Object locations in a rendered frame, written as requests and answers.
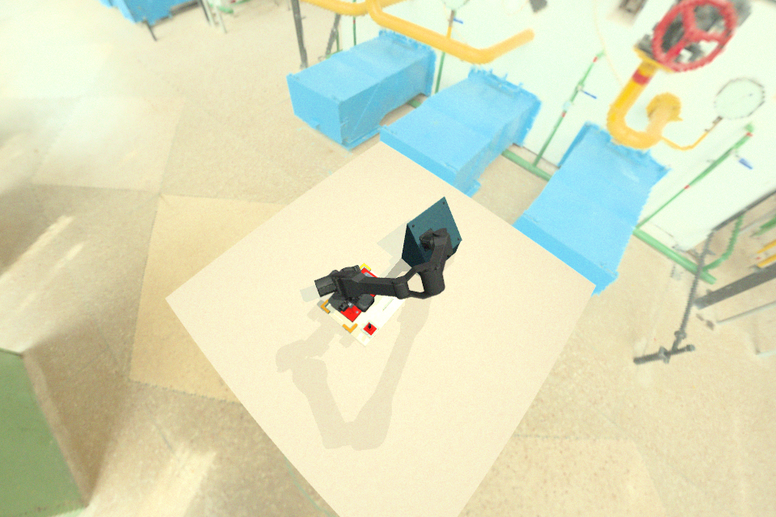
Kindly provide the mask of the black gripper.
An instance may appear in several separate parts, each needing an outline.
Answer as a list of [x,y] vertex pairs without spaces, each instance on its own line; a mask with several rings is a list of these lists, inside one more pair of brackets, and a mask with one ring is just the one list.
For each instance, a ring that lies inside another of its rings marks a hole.
[[[336,272],[338,271],[333,270],[330,274],[335,274]],[[352,298],[349,303],[357,307],[362,313],[366,313],[370,308],[370,305],[372,305],[374,302],[375,300],[373,296],[370,296],[370,294],[362,294],[357,298]]]

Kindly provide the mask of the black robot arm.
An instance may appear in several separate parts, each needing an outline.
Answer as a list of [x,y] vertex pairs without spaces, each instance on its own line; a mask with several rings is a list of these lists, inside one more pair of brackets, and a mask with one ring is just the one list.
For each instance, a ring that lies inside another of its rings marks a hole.
[[[330,274],[314,280],[320,296],[334,293],[328,302],[340,312],[348,309],[348,302],[362,294],[392,296],[398,300],[409,297],[428,299],[438,296],[445,290],[444,269],[447,257],[453,253],[450,236],[446,228],[433,232],[429,229],[420,236],[425,251],[432,249],[429,262],[412,267],[406,275],[397,278],[368,277],[361,272],[359,265],[342,268],[335,274]],[[424,292],[409,290],[407,281],[417,272],[424,287]]]

